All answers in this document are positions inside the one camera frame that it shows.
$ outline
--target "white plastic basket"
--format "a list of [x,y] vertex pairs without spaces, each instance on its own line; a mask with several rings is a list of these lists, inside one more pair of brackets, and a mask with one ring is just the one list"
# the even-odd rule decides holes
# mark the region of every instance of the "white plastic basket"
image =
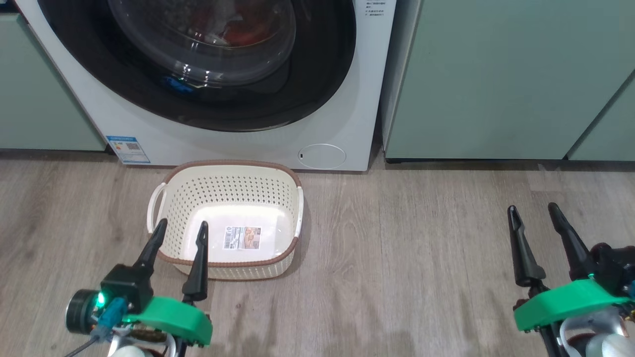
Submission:
[[256,161],[197,161],[176,167],[154,190],[147,228],[152,233],[156,222],[168,219],[159,258],[188,274],[205,220],[209,279],[268,279],[291,265],[303,209],[300,179],[287,167]]

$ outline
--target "sticker in basket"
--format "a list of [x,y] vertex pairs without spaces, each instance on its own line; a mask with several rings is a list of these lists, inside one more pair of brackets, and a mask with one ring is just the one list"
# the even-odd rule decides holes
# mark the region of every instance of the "sticker in basket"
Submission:
[[149,164],[150,160],[135,137],[106,137],[124,164]]
[[225,244],[223,249],[260,249],[260,227],[234,227],[225,228]]

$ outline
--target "cabinet panel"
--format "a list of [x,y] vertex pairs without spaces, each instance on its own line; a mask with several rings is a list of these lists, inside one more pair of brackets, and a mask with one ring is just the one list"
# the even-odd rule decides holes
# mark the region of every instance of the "cabinet panel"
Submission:
[[386,157],[561,159],[633,38],[631,0],[425,0]]
[[20,15],[0,14],[0,78],[1,148],[105,148]]
[[635,161],[634,82],[626,87],[570,159]]

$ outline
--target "green led light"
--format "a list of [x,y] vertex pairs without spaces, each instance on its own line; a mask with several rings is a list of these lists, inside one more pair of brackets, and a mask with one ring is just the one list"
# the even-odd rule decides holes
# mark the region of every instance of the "green led light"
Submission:
[[106,297],[104,296],[104,293],[99,293],[97,294],[97,303],[95,304],[95,306],[97,307],[103,307],[104,305],[106,305]]

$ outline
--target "front-loading washing machine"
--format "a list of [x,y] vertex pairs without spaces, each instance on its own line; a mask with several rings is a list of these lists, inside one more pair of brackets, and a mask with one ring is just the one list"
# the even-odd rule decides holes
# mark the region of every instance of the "front-loading washing machine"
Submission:
[[123,163],[368,168],[395,0],[16,3]]

